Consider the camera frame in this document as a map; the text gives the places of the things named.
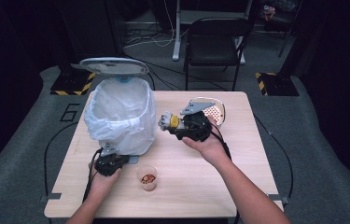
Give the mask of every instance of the table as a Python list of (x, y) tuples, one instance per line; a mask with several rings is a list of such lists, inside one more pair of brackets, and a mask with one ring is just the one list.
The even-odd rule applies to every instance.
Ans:
[[(181, 10), (180, 0), (177, 0), (176, 6), (176, 18), (175, 18), (175, 47), (172, 56), (173, 61), (178, 61), (180, 54), (180, 24), (192, 24), (198, 19), (208, 18), (208, 17), (230, 17), (230, 18), (247, 18), (251, 4), (253, 0), (246, 0), (247, 7), (245, 12), (218, 12), (218, 11), (191, 11), (191, 10)], [(242, 38), (240, 37), (236, 44), (240, 44)], [(241, 55), (241, 64), (245, 64), (245, 56)]]
[[(154, 91), (157, 119), (165, 111), (179, 115), (189, 100), (198, 97), (221, 100), (227, 117), (220, 130), (233, 162), (265, 193), (277, 194), (271, 167), (262, 145), (247, 96), (239, 91)], [(87, 164), (98, 142), (90, 139), (81, 115), (50, 199), (47, 217), (70, 217), (79, 208), (88, 179)], [(151, 164), (158, 169), (158, 186), (144, 191), (136, 179), (138, 167)], [(157, 128), (150, 150), (137, 164), (127, 164), (97, 217), (235, 217), (236, 208), (218, 172), (197, 151), (174, 135)]]

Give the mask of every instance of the trash bag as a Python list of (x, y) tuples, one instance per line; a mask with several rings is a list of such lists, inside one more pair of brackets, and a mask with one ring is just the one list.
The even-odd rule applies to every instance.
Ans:
[(156, 106), (148, 83), (133, 77), (102, 81), (85, 111), (84, 120), (100, 147), (117, 147), (119, 155), (142, 155), (156, 135)]

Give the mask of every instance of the gray carpet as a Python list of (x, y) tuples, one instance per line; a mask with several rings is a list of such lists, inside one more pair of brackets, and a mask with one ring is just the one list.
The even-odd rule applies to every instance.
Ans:
[[(282, 42), (283, 39), (278, 34), (252, 34), (245, 50), (246, 64), (241, 67), (236, 90), (244, 91), (249, 97), (282, 196), (289, 194), (291, 185), (291, 173), (284, 151), (291, 161), (294, 183), (291, 203), (285, 208), (291, 221), (350, 223), (350, 172), (338, 161), (319, 131), (314, 106), (300, 80), (292, 77), (300, 93), (299, 97), (263, 96), (259, 90), (255, 73), (280, 70), (291, 46), (290, 43), (282, 58), (278, 58)], [(152, 75), (156, 90), (184, 90), (184, 45), (182, 47), (179, 62), (171, 60), (173, 42), (166, 47), (160, 47), (156, 43), (135, 45), (125, 48), (125, 52), (130, 57), (148, 62), (156, 75), (165, 81)], [(191, 70), (195, 76), (198, 72), (197, 69)], [(229, 68), (227, 73), (231, 75), (233, 69)], [(75, 122), (79, 120), (87, 99), (87, 95), (50, 95), (49, 88), (58, 75), (57, 67), (41, 73), (44, 89), (40, 97), (0, 154), (0, 223), (49, 222), (44, 216), (46, 204), (41, 200), (45, 195), (45, 149), (48, 149), (47, 183), (51, 190), (75, 131)], [(90, 91), (104, 78), (97, 76)], [(143, 78), (153, 86), (150, 77)], [(222, 86), (229, 89), (231, 84)], [(76, 111), (76, 115), (74, 118), (65, 117), (72, 120), (61, 121), (67, 107), (68, 110)], [(64, 222), (65, 219), (52, 220), (52, 223)]]

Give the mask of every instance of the person's hand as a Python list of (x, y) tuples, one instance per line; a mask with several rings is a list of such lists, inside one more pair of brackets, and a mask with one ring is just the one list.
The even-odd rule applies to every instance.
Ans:
[(105, 176), (97, 173), (95, 167), (92, 168), (92, 180), (90, 193), (88, 198), (92, 197), (94, 200), (104, 200), (113, 188), (114, 183), (119, 179), (119, 174), (122, 169), (118, 169), (111, 176)]
[[(212, 117), (208, 117), (208, 119), (212, 125), (217, 123)], [(212, 132), (220, 136), (217, 128), (212, 127)], [(196, 142), (188, 137), (183, 137), (182, 140), (187, 146), (199, 151), (202, 157), (214, 166), (216, 166), (219, 162), (229, 160), (227, 154), (225, 153), (224, 147), (221, 145), (221, 142), (212, 134), (210, 134), (209, 137), (203, 142)]]

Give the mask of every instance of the person's arm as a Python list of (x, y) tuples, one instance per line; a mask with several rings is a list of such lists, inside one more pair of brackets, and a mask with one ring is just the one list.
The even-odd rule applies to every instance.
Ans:
[[(215, 127), (212, 131), (219, 135)], [(230, 160), (216, 137), (210, 134), (203, 142), (187, 137), (182, 140), (218, 170), (245, 223), (290, 223), (282, 210)]]
[(104, 176), (96, 173), (96, 170), (93, 169), (93, 174), (96, 175), (92, 180), (88, 197), (66, 223), (92, 223), (97, 210), (102, 205), (103, 201), (110, 193), (114, 183), (119, 178), (120, 171), (121, 169), (118, 169), (113, 175)]

